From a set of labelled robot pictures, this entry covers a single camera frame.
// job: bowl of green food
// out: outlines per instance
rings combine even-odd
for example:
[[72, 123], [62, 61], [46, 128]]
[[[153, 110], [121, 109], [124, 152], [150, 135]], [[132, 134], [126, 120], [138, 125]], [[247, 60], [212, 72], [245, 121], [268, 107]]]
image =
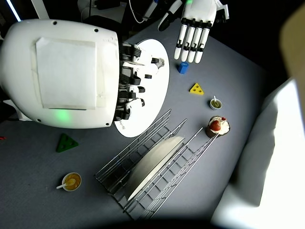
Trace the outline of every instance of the bowl of green food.
[[210, 107], [213, 110], [219, 110], [223, 106], [222, 102], [219, 99], [211, 99], [210, 101]]

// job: fluorescent light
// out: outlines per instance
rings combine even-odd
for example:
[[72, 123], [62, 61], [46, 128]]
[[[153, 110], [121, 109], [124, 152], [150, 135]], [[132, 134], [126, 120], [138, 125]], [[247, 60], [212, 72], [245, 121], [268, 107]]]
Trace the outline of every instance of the fluorescent light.
[[20, 19], [20, 17], [19, 17], [19, 15], [18, 15], [18, 13], [16, 12], [16, 10], [15, 10], [15, 8], [14, 8], [14, 6], [13, 6], [13, 4], [11, 3], [11, 1], [10, 0], [6, 0], [6, 2], [8, 3], [8, 5], [10, 6], [10, 9], [11, 9], [11, 11], [13, 12], [13, 14], [15, 15], [15, 17], [16, 17], [16, 19], [17, 19], [17, 21], [21, 21], [21, 19]]

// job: strawberry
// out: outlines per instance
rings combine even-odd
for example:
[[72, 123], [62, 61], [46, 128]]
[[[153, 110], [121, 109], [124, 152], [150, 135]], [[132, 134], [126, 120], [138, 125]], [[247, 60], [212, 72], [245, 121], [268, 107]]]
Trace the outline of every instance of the strawberry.
[[214, 131], [220, 130], [221, 128], [220, 128], [220, 126], [219, 126], [219, 122], [218, 122], [217, 120], [215, 120], [214, 122], [212, 122], [212, 123], [210, 124], [210, 129], [211, 129], [211, 130], [214, 130]]

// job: gray tabletop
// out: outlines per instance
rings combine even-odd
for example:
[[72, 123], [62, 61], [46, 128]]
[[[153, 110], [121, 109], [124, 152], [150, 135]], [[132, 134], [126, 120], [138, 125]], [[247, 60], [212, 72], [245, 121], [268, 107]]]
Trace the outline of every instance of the gray tabletop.
[[[172, 109], [169, 127], [187, 118], [179, 135], [188, 139], [214, 115], [225, 116], [230, 123], [230, 133], [215, 141], [155, 216], [206, 219], [220, 200], [260, 110], [266, 73], [209, 37], [200, 64], [190, 64], [187, 74], [179, 74], [180, 62], [173, 59], [179, 29], [175, 21], [158, 32], [155, 23], [129, 42], [153, 38], [167, 49], [170, 82], [159, 116]], [[189, 93], [196, 82], [203, 96]], [[220, 111], [209, 108], [214, 94], [224, 104]], [[80, 145], [56, 153], [61, 133]], [[73, 130], [5, 121], [0, 135], [7, 137], [0, 141], [0, 228], [90, 228], [129, 220], [93, 177], [132, 141], [114, 125]], [[191, 148], [196, 150], [207, 140], [202, 131]], [[56, 190], [62, 177], [72, 171], [81, 174], [81, 187], [71, 193]]]

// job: dish rack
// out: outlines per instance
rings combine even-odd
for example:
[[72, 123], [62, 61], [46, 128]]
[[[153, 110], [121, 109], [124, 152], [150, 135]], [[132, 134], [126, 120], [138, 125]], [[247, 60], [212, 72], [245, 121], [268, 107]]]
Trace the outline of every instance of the dish rack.
[[176, 128], [170, 130], [166, 127], [170, 116], [171, 110], [162, 115], [144, 133], [95, 174], [96, 179], [122, 207], [123, 212], [134, 220], [149, 219], [154, 216], [207, 148], [218, 137], [218, 135], [214, 136], [194, 152], [188, 145], [202, 131], [203, 127], [200, 128], [186, 144], [183, 143], [177, 149], [167, 164], [152, 177], [147, 185], [133, 199], [127, 201], [124, 186], [134, 166], [156, 144], [177, 135], [187, 120], [184, 119]]

